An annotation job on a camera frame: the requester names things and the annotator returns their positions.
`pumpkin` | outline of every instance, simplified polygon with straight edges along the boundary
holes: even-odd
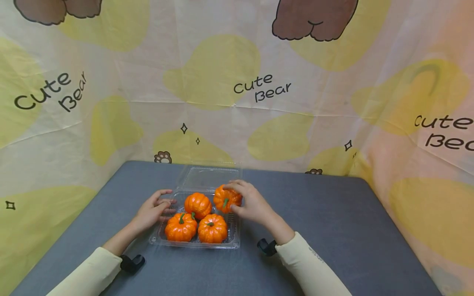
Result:
[[[210,214],[199,222],[198,236],[201,242],[221,243],[227,238],[227,223],[224,217]]]
[[[214,204],[216,209],[222,213],[230,212],[230,206],[242,205],[242,195],[233,189],[224,189],[224,185],[219,186],[214,194]]]
[[[184,201],[184,210],[192,214],[196,219],[201,220],[209,215],[212,210],[212,204],[209,198],[202,193],[195,192],[188,196]]]
[[[164,229],[166,239],[176,242],[189,242],[196,234],[198,223],[188,213],[176,213]]]

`plastic container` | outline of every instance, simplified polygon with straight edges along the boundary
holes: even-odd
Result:
[[[184,201],[189,195],[194,192],[204,194],[213,204],[211,213],[221,215],[226,220],[227,238],[222,243],[203,243],[199,241],[196,233],[190,242],[169,241],[164,234],[166,222],[161,222],[153,230],[149,240],[151,244],[208,249],[238,249],[240,247],[240,219],[233,213],[224,214],[218,211],[214,206],[213,199],[217,187],[227,184],[229,180],[242,178],[242,169],[235,163],[219,162],[213,163],[213,165],[215,166],[188,165],[184,167],[178,179],[177,187],[173,191],[172,198],[176,199],[177,202],[172,208],[176,209],[177,213],[185,212]]]

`backdrop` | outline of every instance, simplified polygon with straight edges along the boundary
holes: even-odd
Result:
[[[474,295],[472,15],[470,0],[2,1],[0,294],[145,160],[362,177],[439,289]]]

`gray tablecloth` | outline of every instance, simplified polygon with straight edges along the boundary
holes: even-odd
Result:
[[[45,295],[98,246],[125,226],[143,201],[174,188],[182,165],[125,163],[90,202],[13,296]],[[271,206],[336,272],[353,296],[439,296],[436,286],[362,179],[244,170]],[[256,243],[272,238],[243,221],[237,250],[154,246],[149,233],[127,251],[146,264],[135,276],[121,272],[103,295],[302,295],[275,255]]]

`paw icon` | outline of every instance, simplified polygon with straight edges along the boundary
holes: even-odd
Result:
[[[46,26],[64,22],[66,14],[76,18],[93,18],[100,14],[102,0],[14,0],[21,15]]]
[[[322,175],[323,170],[322,169],[311,169],[310,171],[307,171],[305,174],[310,174],[310,175]]]
[[[280,0],[273,21],[273,35],[300,40],[311,35],[317,41],[341,37],[357,8],[358,0]]]
[[[172,163],[171,155],[168,151],[159,151],[157,155],[155,155],[155,162],[159,163]]]

